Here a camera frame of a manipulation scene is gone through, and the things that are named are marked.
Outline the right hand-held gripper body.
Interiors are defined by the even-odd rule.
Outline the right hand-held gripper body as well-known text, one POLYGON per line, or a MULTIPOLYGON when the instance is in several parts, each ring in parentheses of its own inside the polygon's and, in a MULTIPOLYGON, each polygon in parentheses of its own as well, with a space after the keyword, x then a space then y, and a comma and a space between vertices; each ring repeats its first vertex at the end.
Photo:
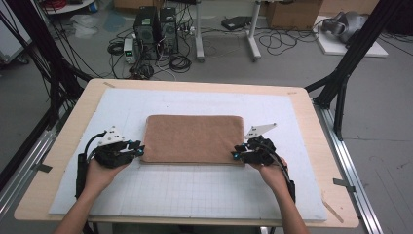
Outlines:
POLYGON ((277 124, 267 124, 252 126, 244 138, 247 143, 246 152, 243 154, 243 161, 249 164, 271 165, 275 161, 276 147, 268 138, 263 135, 272 130, 277 124))

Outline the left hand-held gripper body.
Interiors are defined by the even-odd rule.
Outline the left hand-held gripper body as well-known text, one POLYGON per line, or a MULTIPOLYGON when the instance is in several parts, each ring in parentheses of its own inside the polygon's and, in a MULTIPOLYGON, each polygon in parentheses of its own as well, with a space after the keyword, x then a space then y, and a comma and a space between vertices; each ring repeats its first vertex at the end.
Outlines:
POLYGON ((129 149, 131 141, 125 141, 125 137, 112 126, 106 131, 94 150, 94 158, 108 169, 115 169, 129 164, 133 160, 133 153, 129 149))

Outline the tan terry towel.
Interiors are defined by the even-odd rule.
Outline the tan terry towel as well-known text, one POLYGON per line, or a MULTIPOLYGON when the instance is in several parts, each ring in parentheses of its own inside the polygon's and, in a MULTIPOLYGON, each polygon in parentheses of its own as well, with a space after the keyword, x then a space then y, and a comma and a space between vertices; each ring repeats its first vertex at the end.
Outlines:
POLYGON ((244 141, 244 119, 233 115, 151 115, 144 133, 147 164, 239 165, 234 146, 244 141))

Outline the person's left hand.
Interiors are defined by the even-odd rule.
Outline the person's left hand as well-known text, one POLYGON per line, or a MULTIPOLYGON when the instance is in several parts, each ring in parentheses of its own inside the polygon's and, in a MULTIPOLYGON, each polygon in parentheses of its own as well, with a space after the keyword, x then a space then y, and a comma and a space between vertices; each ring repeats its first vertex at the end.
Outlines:
POLYGON ((128 164, 109 169, 101 166, 96 159, 89 163, 86 184, 83 193, 97 197, 128 164))

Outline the person's right hand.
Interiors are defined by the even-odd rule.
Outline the person's right hand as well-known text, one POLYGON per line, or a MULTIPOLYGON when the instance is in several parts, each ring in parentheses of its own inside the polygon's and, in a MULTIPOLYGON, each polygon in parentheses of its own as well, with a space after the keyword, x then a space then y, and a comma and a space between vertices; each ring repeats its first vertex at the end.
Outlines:
POLYGON ((271 188, 276 196, 282 194, 288 195, 288 188, 282 173, 282 168, 277 164, 272 165, 262 165, 262 164, 251 164, 251 167, 257 170, 264 182, 271 188))

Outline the white bench power supply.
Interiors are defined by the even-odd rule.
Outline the white bench power supply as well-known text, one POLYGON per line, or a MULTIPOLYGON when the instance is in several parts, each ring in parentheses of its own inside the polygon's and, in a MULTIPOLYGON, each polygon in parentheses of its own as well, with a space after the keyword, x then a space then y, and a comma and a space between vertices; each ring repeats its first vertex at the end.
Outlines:
POLYGON ((132 38, 126 38, 124 40, 124 55, 128 64, 133 64, 136 62, 136 54, 132 38))

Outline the wide black computer tower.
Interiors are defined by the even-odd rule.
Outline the wide black computer tower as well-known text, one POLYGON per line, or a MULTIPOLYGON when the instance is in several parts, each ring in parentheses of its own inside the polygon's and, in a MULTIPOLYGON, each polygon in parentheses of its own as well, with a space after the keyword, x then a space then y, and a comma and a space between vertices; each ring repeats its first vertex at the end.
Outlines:
POLYGON ((133 30, 143 59, 158 58, 157 44, 160 40, 160 24, 155 6, 141 6, 137 10, 133 30))

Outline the narrow black computer tower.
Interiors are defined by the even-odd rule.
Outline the narrow black computer tower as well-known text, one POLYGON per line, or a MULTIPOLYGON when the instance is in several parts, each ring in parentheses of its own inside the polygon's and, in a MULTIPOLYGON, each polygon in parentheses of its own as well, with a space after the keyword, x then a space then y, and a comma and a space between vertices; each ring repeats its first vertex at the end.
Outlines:
POLYGON ((178 52, 176 9, 164 7, 160 9, 161 44, 163 49, 171 54, 178 52))

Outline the flat black device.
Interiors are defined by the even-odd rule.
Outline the flat black device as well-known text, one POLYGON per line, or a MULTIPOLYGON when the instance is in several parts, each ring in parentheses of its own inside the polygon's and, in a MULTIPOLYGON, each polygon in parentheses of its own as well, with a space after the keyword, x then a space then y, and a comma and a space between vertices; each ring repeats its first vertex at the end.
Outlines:
POLYGON ((225 19, 221 22, 221 25, 230 30, 236 30, 240 28, 244 28, 245 26, 251 24, 252 17, 233 17, 230 19, 225 19))

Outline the white floor board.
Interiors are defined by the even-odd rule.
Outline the white floor board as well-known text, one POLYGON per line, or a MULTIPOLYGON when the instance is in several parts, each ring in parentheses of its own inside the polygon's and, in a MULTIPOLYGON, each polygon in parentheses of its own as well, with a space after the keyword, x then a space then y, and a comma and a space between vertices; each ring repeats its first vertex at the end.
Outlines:
MULTIPOLYGON (((347 52, 345 45, 330 32, 323 32, 320 29, 323 20, 325 20, 325 16, 317 16, 313 28, 313 31, 318 35, 317 41, 321 50, 325 55, 343 56, 347 52)), ((377 42, 374 42, 366 56, 369 58, 386 58, 388 53, 377 42)))

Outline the black metal stand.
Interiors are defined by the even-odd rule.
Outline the black metal stand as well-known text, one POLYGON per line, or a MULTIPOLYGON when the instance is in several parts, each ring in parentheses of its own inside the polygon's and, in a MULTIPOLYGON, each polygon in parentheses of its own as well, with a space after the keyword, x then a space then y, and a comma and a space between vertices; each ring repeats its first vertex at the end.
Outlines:
POLYGON ((89 82, 92 76, 70 64, 61 53, 48 27, 36 11, 30 0, 4 0, 10 10, 19 20, 24 30, 36 45, 40 55, 37 55, 5 14, 0 11, 0 20, 20 42, 29 56, 35 62, 42 78, 50 84, 48 91, 50 108, 46 114, 46 123, 53 126, 59 119, 59 111, 65 102, 77 100, 84 89, 78 79, 89 82))
POLYGON ((322 109, 328 109, 330 103, 336 98, 333 133, 337 135, 340 141, 343 140, 342 123, 348 81, 386 25, 397 11, 409 1, 379 0, 365 25, 336 68, 326 77, 305 88, 310 93, 322 87, 320 94, 314 98, 314 103, 322 109))

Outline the large cardboard box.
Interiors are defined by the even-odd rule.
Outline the large cardboard box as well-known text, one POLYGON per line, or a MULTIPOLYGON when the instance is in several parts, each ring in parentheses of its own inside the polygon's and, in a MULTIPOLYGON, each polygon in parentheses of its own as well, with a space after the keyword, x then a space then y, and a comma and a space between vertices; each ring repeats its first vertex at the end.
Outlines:
POLYGON ((267 23, 271 28, 310 30, 316 21, 323 0, 294 0, 290 4, 268 5, 267 23))

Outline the grey rounded device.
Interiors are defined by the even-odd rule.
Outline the grey rounded device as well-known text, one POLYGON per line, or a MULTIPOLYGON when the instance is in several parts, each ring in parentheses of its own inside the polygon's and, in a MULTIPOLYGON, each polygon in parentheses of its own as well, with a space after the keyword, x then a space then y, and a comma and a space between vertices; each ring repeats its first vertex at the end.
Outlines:
POLYGON ((340 12, 333 18, 324 19, 320 29, 323 32, 330 32, 342 43, 346 44, 362 29, 367 19, 368 16, 354 11, 340 12))

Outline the aluminium rail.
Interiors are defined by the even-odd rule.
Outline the aluminium rail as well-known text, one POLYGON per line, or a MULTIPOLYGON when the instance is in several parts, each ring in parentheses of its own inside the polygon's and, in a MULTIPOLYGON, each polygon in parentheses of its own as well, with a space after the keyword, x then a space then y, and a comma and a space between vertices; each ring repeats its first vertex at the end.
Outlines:
POLYGON ((323 109, 317 105, 314 105, 314 109, 319 117, 319 121, 330 145, 338 169, 342 175, 342 179, 346 180, 350 185, 353 185, 356 188, 355 192, 348 193, 355 207, 357 218, 361 221, 367 234, 384 234, 377 215, 373 210, 358 176, 357 169, 345 141, 341 140, 333 130, 333 114, 329 109, 323 109))
POLYGON ((43 164, 71 111, 72 107, 62 108, 57 119, 52 121, 52 111, 48 109, 5 169, 0 172, 0 222, 28 181, 38 172, 32 170, 32 167, 43 164))

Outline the white desk frame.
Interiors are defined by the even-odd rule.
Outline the white desk frame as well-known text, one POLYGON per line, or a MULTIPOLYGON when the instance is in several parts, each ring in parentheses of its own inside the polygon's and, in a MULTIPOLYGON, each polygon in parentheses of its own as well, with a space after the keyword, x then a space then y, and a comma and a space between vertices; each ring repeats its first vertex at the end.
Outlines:
MULTIPOLYGON (((201 32, 201 16, 202 16, 202 2, 208 0, 195 0, 196 4, 196 32, 195 32, 195 46, 196 46, 196 59, 199 62, 205 61, 204 45, 201 32)), ((253 10, 251 16, 250 29, 245 33, 247 43, 252 52, 252 61, 256 62, 261 58, 261 53, 258 49, 257 43, 254 38, 255 28, 261 8, 262 0, 249 0, 253 3, 253 10)))

